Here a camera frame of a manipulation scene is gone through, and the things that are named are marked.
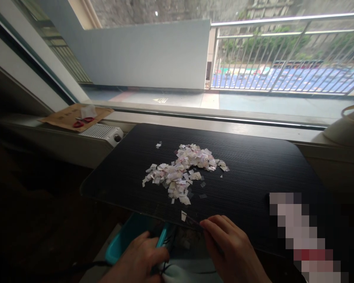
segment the gray wall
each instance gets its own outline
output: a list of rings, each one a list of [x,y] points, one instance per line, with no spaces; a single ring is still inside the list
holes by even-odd
[[[40,0],[97,85],[203,89],[210,20],[84,30],[68,0]]]

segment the window sill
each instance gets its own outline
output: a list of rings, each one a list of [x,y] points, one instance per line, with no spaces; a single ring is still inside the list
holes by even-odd
[[[129,132],[139,123],[150,123],[171,127],[242,134],[262,138],[288,140],[294,143],[305,157],[320,158],[339,162],[354,163],[354,148],[344,147],[327,139],[322,131],[250,125],[221,121],[202,121],[199,119],[178,118],[150,114],[115,111],[101,121],[106,125],[120,127]]]

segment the round knob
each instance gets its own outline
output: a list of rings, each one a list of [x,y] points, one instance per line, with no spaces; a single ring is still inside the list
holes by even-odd
[[[114,140],[115,140],[116,142],[120,142],[121,139],[122,139],[122,138],[121,138],[119,135],[114,135]]]

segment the metal railing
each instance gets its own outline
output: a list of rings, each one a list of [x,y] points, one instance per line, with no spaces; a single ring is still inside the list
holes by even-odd
[[[351,28],[328,30],[339,20]],[[339,95],[354,89],[354,13],[211,28],[216,32],[210,88]]]

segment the window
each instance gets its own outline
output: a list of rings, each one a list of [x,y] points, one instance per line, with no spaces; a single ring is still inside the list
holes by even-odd
[[[354,4],[333,2],[13,0],[82,103],[316,126],[354,104]]]

